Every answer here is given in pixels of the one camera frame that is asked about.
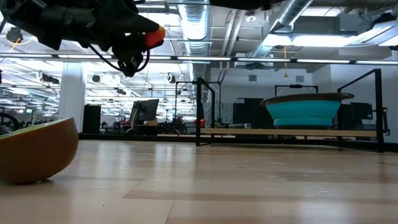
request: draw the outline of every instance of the orange object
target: orange object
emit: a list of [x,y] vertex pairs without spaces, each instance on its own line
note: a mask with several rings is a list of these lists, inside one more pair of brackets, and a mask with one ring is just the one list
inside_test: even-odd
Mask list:
[[78,141],[73,118],[0,136],[0,181],[31,184],[52,177],[71,163]]
[[[197,126],[197,121],[194,120],[193,123],[194,123],[194,125],[195,125],[195,127],[196,127],[196,126]],[[205,127],[205,124],[206,124],[206,119],[201,119],[201,120],[200,120],[200,127],[201,127],[201,128],[204,128],[204,127]]]
[[159,26],[159,29],[155,32],[148,32],[145,34],[145,42],[148,47],[155,47],[161,43],[166,35],[166,30]]

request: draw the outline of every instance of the light fixture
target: light fixture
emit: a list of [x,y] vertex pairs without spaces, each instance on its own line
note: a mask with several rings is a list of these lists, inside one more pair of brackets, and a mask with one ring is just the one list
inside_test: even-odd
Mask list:
[[179,56],[179,57],[177,57],[177,60],[230,61],[231,58],[230,57],[186,57],[186,56]]
[[238,58],[239,62],[285,62],[288,63],[291,59],[287,58]]
[[366,60],[366,61],[356,61],[358,65],[398,65],[398,61],[373,61],[373,60]]
[[297,59],[298,63],[349,63],[349,60]]
[[379,46],[396,46],[396,45],[398,45],[398,35],[379,44]]
[[2,107],[6,109],[23,109],[23,110],[26,109],[25,106],[2,106]]
[[286,35],[275,35],[268,34],[267,37],[262,41],[264,46],[289,46],[292,45],[292,41],[289,36]]
[[342,47],[349,44],[349,37],[339,35],[298,35],[292,45],[301,47]]
[[357,35],[356,37],[350,37],[348,44],[364,44],[367,41],[377,37],[378,35],[384,33],[385,31],[391,29],[392,26],[386,26],[386,27],[379,27],[379,28],[373,28],[367,32],[364,32],[362,34]]
[[171,57],[169,57],[169,56],[150,56],[150,59],[151,60],[170,60],[171,59]]
[[[100,58],[97,55],[58,55],[60,58],[88,58],[88,59],[97,59]],[[111,59],[111,55],[102,55],[102,57],[106,59]]]
[[93,75],[92,81],[95,83],[99,83],[101,81],[101,77],[99,75]]

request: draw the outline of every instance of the ventilation duct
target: ventilation duct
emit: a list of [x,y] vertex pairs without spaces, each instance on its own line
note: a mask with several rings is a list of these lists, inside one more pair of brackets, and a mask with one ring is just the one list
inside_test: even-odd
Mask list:
[[[209,6],[186,4],[178,5],[181,15],[182,32],[186,40],[205,40],[209,31]],[[187,42],[185,49],[191,56],[207,56],[209,55],[209,45],[200,42]],[[190,77],[195,81],[198,77],[204,80],[210,80],[210,65],[205,63],[193,63],[190,67]],[[204,100],[207,98],[207,90],[202,91]]]
[[[286,32],[291,32],[293,29],[293,23],[300,17],[304,10],[309,7],[313,0],[289,0],[286,6],[281,10],[278,18],[274,25],[271,27],[270,32],[277,29],[286,27]],[[250,57],[266,57],[271,52],[274,46],[260,44],[260,46],[250,55]],[[253,70],[258,63],[250,63],[246,65],[246,69]]]

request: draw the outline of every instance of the ceiling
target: ceiling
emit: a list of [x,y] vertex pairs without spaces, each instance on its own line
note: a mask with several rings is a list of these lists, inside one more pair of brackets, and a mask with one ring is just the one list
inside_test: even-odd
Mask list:
[[[347,0],[315,0],[312,5],[302,14],[302,16],[317,16],[317,17],[336,17],[342,12],[357,14],[364,12],[372,12],[379,10],[385,11],[385,7],[391,7],[396,4],[396,1],[347,1]],[[233,45],[231,54],[248,53],[255,50],[263,40],[262,28],[267,16],[278,13],[280,4],[276,5],[272,10],[255,12],[256,20],[248,22],[245,19],[242,21],[236,42]],[[221,54],[223,48],[224,38],[226,36],[228,23],[234,18],[230,16],[231,10],[222,7],[211,7],[210,13],[210,37],[208,42],[211,43],[210,55],[218,56]],[[186,55],[185,45],[183,43],[182,28],[180,26],[180,17],[176,14],[147,14],[142,10],[141,15],[158,22],[167,29],[165,42],[162,46],[151,50],[151,55]],[[71,41],[63,41],[58,52],[38,43],[37,39],[32,35],[22,31],[24,40],[21,44],[15,45],[6,39],[7,31],[12,27],[11,24],[6,24],[3,32],[0,34],[0,52],[12,52],[15,54],[93,54],[89,49],[82,48],[79,43]],[[112,51],[102,52],[103,55],[112,54]],[[333,58],[333,59],[384,59],[391,54],[388,47],[297,47],[287,46],[286,48],[274,47],[271,52],[273,57],[288,57],[288,58]],[[172,110],[172,101],[175,92],[175,84],[169,83],[165,77],[168,74],[173,75],[177,81],[191,81],[190,65],[186,63],[150,63],[142,72],[136,74],[133,78],[126,78],[121,72],[111,68],[103,62],[84,62],[85,71],[88,75],[88,83],[86,91],[87,103],[100,103],[103,105],[103,112],[107,114],[119,114],[121,110],[125,114],[129,114],[132,101],[137,98],[145,99],[147,97],[156,97],[161,100],[161,106],[158,111],[159,116],[165,116],[165,110]],[[214,69],[219,67],[219,63],[212,63]],[[321,65],[310,64],[289,64],[288,69],[303,69],[303,73],[312,73],[322,67]],[[41,82],[38,77],[39,72],[50,75],[62,81],[62,61],[40,61],[40,60],[24,60],[21,58],[4,58],[0,64],[0,69],[3,71],[3,82],[7,85],[27,85],[27,86],[48,86],[48,83]],[[278,71],[284,69],[283,63],[275,63],[272,69]],[[101,82],[95,83],[92,78],[93,75],[99,75]],[[226,79],[226,85],[238,85],[239,82]],[[60,88],[59,85],[50,85],[52,88],[44,89],[0,89],[1,105],[27,105],[26,101],[5,101],[5,98],[26,97],[26,93],[30,94],[31,98],[47,99],[57,105]],[[120,88],[130,87],[133,90],[126,90],[126,95],[119,95],[116,90],[99,90],[96,88],[109,86],[118,86]],[[148,88],[157,89],[159,91],[148,91]],[[187,85],[182,91],[179,98],[184,99],[185,102],[180,102],[181,108],[178,113],[185,116],[191,116],[195,113],[193,96],[195,95],[192,86]],[[119,102],[110,102],[111,97],[128,96],[126,100]],[[46,110],[45,107],[40,110],[41,113],[53,114],[57,110]]]

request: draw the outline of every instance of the ceiling light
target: ceiling light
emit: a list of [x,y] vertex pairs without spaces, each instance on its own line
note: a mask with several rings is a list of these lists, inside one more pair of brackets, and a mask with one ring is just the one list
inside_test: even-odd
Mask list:
[[151,60],[170,60],[171,59],[171,57],[169,57],[169,56],[150,56],[150,59]]
[[268,34],[267,37],[262,41],[264,46],[289,46],[292,45],[292,41],[289,36],[286,35],[275,35]]
[[257,20],[257,17],[256,16],[247,16],[247,18],[246,18],[246,22],[254,22],[254,21],[256,21]]
[[398,45],[398,35],[385,41],[384,43],[379,44],[379,46],[396,46]]
[[398,61],[356,61],[358,65],[398,65]]
[[0,57],[11,58],[51,58],[52,55],[48,54],[0,54]]
[[99,75],[93,75],[92,80],[95,83],[99,83],[101,81],[101,77]]
[[298,35],[292,45],[301,47],[342,47],[349,44],[349,37],[338,35]]
[[[98,55],[58,55],[60,58],[92,58],[97,59],[100,58]],[[102,55],[102,57],[106,59],[111,59],[111,55]]]
[[291,59],[285,58],[238,58],[239,62],[290,62]]
[[364,44],[391,28],[392,26],[373,28],[367,32],[357,35],[356,37],[350,37],[349,44]]
[[230,61],[230,57],[177,57],[177,60]]
[[299,63],[349,63],[349,60],[297,59]]
[[25,106],[2,106],[6,109],[26,109]]

